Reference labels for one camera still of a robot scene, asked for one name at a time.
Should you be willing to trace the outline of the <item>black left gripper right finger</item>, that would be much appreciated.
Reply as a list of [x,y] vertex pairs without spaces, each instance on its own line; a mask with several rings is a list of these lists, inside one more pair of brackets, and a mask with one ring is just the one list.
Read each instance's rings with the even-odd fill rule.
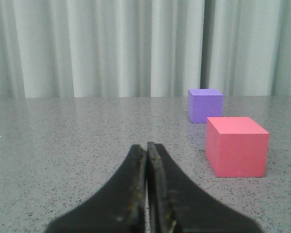
[[162,144],[147,145],[147,184],[152,233],[261,233],[251,218],[196,185]]

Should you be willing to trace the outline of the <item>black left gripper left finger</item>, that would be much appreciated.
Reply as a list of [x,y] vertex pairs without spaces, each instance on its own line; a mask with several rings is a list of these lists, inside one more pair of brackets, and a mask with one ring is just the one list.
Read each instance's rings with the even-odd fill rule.
[[52,221],[47,233],[143,233],[146,152],[132,145],[113,176],[87,201]]

